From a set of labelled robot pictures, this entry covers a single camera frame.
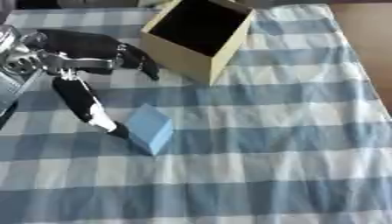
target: table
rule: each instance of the table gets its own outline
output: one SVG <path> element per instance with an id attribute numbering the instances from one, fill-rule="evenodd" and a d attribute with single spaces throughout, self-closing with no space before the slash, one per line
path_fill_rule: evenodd
<path id="1" fill-rule="evenodd" d="M 388 26 L 392 18 L 391 3 L 335 4 L 331 6 L 336 20 L 347 36 L 377 93 L 392 111 L 392 37 Z"/>
<path id="2" fill-rule="evenodd" d="M 14 11 L 138 45 L 155 11 Z M 391 120 L 325 5 L 258 10 L 212 87 L 161 70 L 83 74 L 112 117 L 173 119 L 156 157 L 79 122 L 43 77 L 0 132 L 2 223 L 390 223 Z"/>

